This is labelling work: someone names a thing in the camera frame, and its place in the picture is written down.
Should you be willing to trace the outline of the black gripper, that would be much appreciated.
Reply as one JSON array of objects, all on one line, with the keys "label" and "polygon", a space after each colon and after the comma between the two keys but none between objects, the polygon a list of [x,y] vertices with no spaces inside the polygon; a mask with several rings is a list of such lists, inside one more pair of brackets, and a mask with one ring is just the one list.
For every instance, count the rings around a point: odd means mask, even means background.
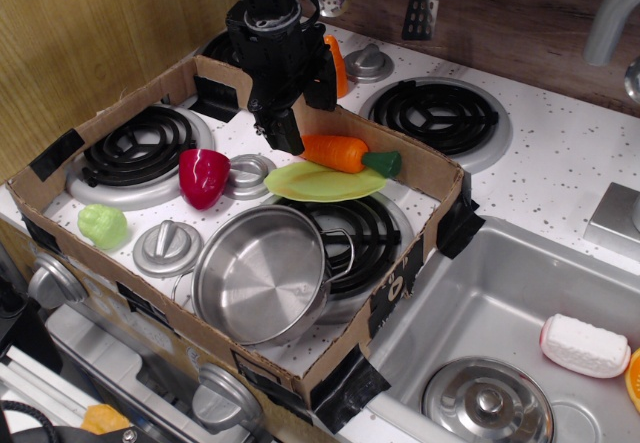
[{"label": "black gripper", "polygon": [[333,57],[324,37],[326,26],[302,22],[296,8],[260,28],[244,5],[226,16],[227,30],[240,68],[250,76],[247,108],[255,113],[255,127],[269,146],[294,156],[304,152],[293,110],[303,97],[312,108],[334,111],[337,81]]}]

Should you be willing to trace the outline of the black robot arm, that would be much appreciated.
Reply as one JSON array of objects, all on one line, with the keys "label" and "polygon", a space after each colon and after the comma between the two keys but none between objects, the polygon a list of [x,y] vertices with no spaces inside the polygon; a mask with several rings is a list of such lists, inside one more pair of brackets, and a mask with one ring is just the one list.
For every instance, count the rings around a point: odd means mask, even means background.
[{"label": "black robot arm", "polygon": [[275,150],[304,152],[293,105],[332,111],[334,58],[318,22],[318,0],[237,0],[226,27],[240,68],[252,80],[247,108],[257,133]]}]

